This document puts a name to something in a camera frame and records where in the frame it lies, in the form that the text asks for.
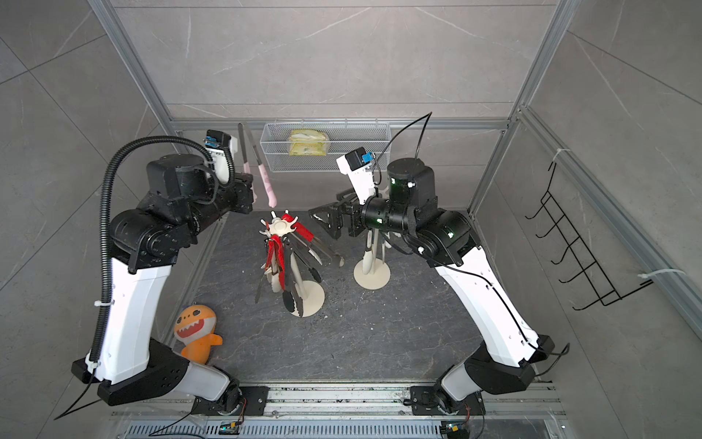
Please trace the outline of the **red pink paw tongs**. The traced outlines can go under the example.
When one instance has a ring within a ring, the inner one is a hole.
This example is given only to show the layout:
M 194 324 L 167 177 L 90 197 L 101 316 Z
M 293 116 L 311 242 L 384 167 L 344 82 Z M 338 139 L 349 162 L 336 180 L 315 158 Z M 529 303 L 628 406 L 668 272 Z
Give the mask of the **red pink paw tongs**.
M 239 133 L 239 137 L 238 137 L 239 144 L 241 145 L 239 147 L 239 149 L 241 150 L 244 172 L 247 174 L 252 173 L 252 170 L 250 169 L 250 161 L 248 159 L 248 154 L 247 154 L 247 146 L 249 146 L 250 149 L 252 150 L 252 152 L 254 153 L 254 157 L 256 159 L 259 174 L 261 176 L 261 181 L 263 182 L 263 186 L 264 186 L 266 196 L 268 199 L 268 206 L 271 209 L 274 209 L 277 207 L 278 200 L 277 200 L 277 197 L 275 195 L 274 189 L 272 187 L 272 182 L 270 180 L 268 170 L 267 170 L 266 166 L 263 164 L 263 160 L 261 159 L 260 149 L 259 149 L 259 146 L 257 146 L 257 144 L 256 144 L 252 130 L 249 128 L 247 123 L 239 122 L 238 123 L 238 133 Z

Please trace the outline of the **black steel tongs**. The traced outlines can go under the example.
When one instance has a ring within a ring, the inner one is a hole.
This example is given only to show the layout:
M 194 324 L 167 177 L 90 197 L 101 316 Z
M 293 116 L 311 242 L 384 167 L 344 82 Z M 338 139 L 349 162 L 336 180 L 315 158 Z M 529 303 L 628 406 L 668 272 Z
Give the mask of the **black steel tongs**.
M 305 264 L 292 245 L 286 243 L 289 261 L 285 265 L 285 290 L 282 292 L 285 309 L 298 318 L 310 318 L 321 310 L 325 303 L 325 290 L 319 283 L 321 277 L 316 269 Z M 313 280 L 303 278 L 301 266 L 310 269 Z

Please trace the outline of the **red handled steel tongs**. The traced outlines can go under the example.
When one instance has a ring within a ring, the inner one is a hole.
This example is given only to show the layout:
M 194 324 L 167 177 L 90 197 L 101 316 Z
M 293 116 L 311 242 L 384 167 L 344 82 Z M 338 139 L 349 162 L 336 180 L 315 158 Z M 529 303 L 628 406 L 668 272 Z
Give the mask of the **red handled steel tongs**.
M 303 240 L 303 242 L 315 252 L 321 252 L 321 254 L 328 257 L 332 264 L 338 267 L 342 267 L 345 264 L 345 259 L 337 251 L 333 250 L 329 245 L 327 245 L 320 238 L 316 237 L 310 230 L 308 230 L 303 224 L 299 222 L 297 217 L 293 217 L 287 210 L 283 214 L 283 220 L 290 223 L 294 235 Z

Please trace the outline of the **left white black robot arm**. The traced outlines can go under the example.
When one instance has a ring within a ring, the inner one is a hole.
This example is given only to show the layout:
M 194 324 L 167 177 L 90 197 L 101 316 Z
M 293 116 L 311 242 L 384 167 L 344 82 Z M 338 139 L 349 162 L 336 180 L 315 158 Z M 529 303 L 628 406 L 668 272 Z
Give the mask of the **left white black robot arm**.
M 229 213 L 247 214 L 254 202 L 252 176 L 234 165 L 235 140 L 210 130 L 202 143 L 183 140 L 188 153 L 166 155 L 146 167 L 149 190 L 138 206 L 111 213 L 113 183 L 136 150 L 170 144 L 170 135 L 137 139 L 119 149 L 102 182 L 99 213 L 102 292 L 93 343 L 72 373 L 95 385 L 111 406 L 169 393 L 192 395 L 197 406 L 233 413 L 243 403 L 228 373 L 179 354 L 152 335 L 166 280 L 181 250 Z

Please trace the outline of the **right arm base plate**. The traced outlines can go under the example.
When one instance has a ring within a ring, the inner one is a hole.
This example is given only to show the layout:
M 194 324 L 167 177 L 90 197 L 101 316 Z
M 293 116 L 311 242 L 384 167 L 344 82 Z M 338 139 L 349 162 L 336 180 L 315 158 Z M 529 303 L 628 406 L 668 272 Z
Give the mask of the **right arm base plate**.
M 480 416 L 486 413 L 481 393 L 472 393 L 456 401 L 433 386 L 410 387 L 409 397 L 403 398 L 402 404 L 411 408 L 415 416 Z

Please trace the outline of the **red sleeved steel tongs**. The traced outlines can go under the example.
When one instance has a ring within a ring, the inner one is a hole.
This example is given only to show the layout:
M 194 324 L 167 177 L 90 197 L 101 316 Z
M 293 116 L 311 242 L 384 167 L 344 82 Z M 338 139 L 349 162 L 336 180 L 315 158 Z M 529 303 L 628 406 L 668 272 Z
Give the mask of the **red sleeved steel tongs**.
M 282 293 L 285 290 L 284 246 L 280 236 L 270 235 L 267 239 L 267 256 L 264 273 L 268 276 L 272 292 Z

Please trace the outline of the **long steel white tongs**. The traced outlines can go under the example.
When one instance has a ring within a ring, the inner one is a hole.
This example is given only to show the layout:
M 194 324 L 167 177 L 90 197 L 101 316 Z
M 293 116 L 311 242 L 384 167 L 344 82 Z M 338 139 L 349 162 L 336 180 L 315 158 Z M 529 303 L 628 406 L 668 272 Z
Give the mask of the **long steel white tongs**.
M 256 294 L 254 296 L 254 304 L 258 305 L 261 301 L 261 297 L 263 296 L 263 292 L 266 290 L 266 288 L 270 285 L 270 279 L 269 279 L 270 272 L 266 270 L 263 275 L 261 276 L 261 279 L 258 283 L 257 289 L 256 289 Z

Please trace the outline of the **cream utensil stand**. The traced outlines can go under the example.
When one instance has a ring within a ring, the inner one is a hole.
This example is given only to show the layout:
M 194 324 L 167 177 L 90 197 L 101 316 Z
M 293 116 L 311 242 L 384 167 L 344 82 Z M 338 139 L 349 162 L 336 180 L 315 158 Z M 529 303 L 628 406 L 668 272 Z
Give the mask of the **cream utensil stand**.
M 325 303 L 325 290 L 318 268 L 322 251 L 314 235 L 290 213 L 264 219 L 260 234 L 265 238 L 263 281 L 279 294 L 285 309 L 297 318 L 310 318 Z
M 374 291 L 389 283 L 391 271 L 386 262 L 388 247 L 378 230 L 369 230 L 363 258 L 354 269 L 355 281 L 362 288 Z

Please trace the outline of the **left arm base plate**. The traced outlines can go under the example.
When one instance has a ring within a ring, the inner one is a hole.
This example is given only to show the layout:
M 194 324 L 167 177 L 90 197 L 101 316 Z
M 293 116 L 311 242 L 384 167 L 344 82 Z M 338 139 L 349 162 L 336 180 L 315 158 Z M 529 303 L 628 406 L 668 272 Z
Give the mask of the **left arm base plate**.
M 228 389 L 219 400 L 210 402 L 197 397 L 191 413 L 194 415 L 240 415 L 263 416 L 270 388 L 267 386 L 235 386 Z

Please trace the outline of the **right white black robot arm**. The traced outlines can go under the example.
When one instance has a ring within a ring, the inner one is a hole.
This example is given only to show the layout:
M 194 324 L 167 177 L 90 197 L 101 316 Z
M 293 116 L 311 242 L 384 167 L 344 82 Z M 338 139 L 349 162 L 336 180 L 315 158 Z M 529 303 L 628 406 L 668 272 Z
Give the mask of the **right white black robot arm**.
M 466 216 L 438 205 L 435 175 L 418 158 L 405 157 L 387 167 L 388 194 L 374 181 L 369 153 L 348 153 L 336 161 L 352 187 L 336 201 L 309 215 L 338 238 L 344 226 L 360 232 L 397 234 L 404 254 L 422 257 L 459 297 L 483 338 L 464 361 L 438 378 L 431 409 L 455 414 L 480 391 L 498 395 L 524 391 L 536 378 L 534 366 L 553 356 L 555 345 L 528 325 L 495 276 L 475 229 Z

